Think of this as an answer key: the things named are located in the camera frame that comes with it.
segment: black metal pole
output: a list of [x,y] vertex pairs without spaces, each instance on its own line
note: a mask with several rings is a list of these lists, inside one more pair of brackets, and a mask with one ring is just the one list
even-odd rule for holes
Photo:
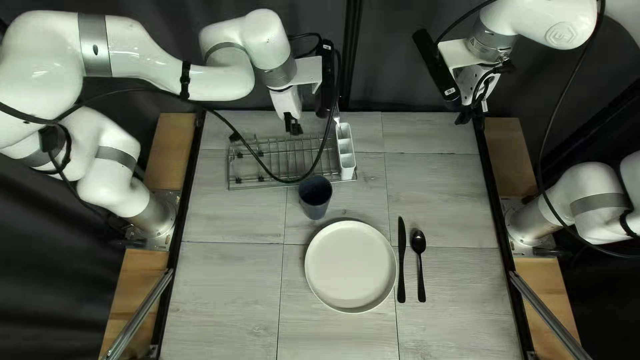
[[[180,197],[180,208],[175,219],[175,232],[169,248],[169,258],[166,267],[173,269],[173,278],[175,279],[176,266],[178,265],[178,256],[180,255],[180,245],[182,244],[182,234],[187,219],[187,210],[189,209],[189,198],[191,197],[191,189],[193,187],[193,179],[196,173],[196,164],[198,163],[198,154],[200,153],[200,140],[202,139],[202,129],[204,128],[204,119],[207,113],[201,111],[196,117],[196,126],[193,133],[193,141],[191,142],[191,152],[187,162],[187,170],[182,185],[182,194]],[[164,293],[160,297],[158,311],[156,316],[156,324],[154,325],[153,336],[151,337],[151,345],[157,345],[155,351],[157,359],[160,356],[162,348],[162,340],[164,336],[164,328],[166,319],[169,315],[169,302],[173,292],[173,281],[167,286]]]
[[340,80],[340,109],[349,108],[351,80],[358,52],[360,20],[362,19],[362,0],[347,0],[344,16],[344,39],[342,41],[342,77]]
[[474,129],[476,130],[478,153],[480,155],[480,162],[482,163],[484,183],[486,184],[486,190],[489,195],[495,234],[498,239],[498,248],[500,249],[502,266],[504,267],[505,282],[509,290],[509,298],[511,299],[511,310],[516,323],[516,331],[520,338],[522,358],[528,359],[529,353],[534,351],[533,342],[531,341],[531,332],[529,331],[529,322],[527,321],[527,314],[524,311],[522,296],[518,289],[509,281],[509,272],[516,271],[516,265],[513,262],[513,255],[511,254],[509,236],[507,235],[507,227],[504,223],[502,205],[500,204],[500,195],[498,194],[498,188],[495,184],[491,159],[489,158],[489,148],[486,145],[486,138],[484,137],[484,118],[474,118]]

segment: plate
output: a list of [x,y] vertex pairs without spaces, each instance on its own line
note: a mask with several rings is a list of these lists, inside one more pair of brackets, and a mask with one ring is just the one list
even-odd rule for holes
[[396,256],[387,238],[358,221],[320,230],[305,255],[305,275],[318,299],[341,313],[380,305],[396,282]]

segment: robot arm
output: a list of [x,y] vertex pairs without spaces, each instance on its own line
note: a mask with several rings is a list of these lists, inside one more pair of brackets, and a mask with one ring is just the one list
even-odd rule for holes
[[434,44],[426,30],[413,38],[447,107],[464,111],[474,94],[491,94],[518,35],[573,49],[591,36],[597,14],[596,0],[498,0],[481,10],[468,38]]
[[[76,101],[84,76],[140,78],[185,99],[229,101],[251,92],[255,68],[262,82],[278,93],[280,117],[299,117],[296,85],[315,83],[315,91],[322,81],[320,57],[294,60],[280,18],[271,10],[207,26],[200,33],[200,45],[206,66],[169,55],[132,19],[24,13],[12,22],[0,48],[0,102],[41,119],[55,119]],[[78,180],[83,200],[128,219],[147,237],[169,230],[175,209],[132,177],[140,155],[135,138],[89,108],[59,124],[63,127],[51,154],[59,164],[70,159],[64,174],[70,181]],[[55,170],[49,153],[40,148],[38,130],[43,127],[0,112],[0,152],[37,170]],[[72,140],[70,154],[62,129]]]
[[[635,209],[626,217],[629,229],[640,232],[640,151],[627,156],[620,164],[622,182],[606,164],[588,162],[569,168],[558,182],[547,190],[547,196],[558,215],[568,225],[575,224],[578,233],[595,245],[630,239],[620,222],[620,215]],[[540,245],[547,235],[562,228],[542,196],[520,209],[506,213],[509,236],[526,246]]]

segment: black spoon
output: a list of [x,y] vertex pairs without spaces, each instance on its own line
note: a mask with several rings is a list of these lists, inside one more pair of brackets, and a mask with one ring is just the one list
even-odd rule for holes
[[411,235],[411,248],[418,254],[420,260],[420,268],[418,272],[418,301],[427,301],[427,296],[424,294],[424,279],[422,278],[422,253],[427,249],[427,240],[424,238],[424,234],[420,230],[416,230]]

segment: knife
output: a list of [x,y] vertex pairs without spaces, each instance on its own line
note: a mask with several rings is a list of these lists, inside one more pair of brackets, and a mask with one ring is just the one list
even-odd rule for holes
[[398,274],[398,302],[404,302],[404,251],[406,250],[406,233],[404,230],[404,220],[398,217],[398,257],[400,263],[400,273]]

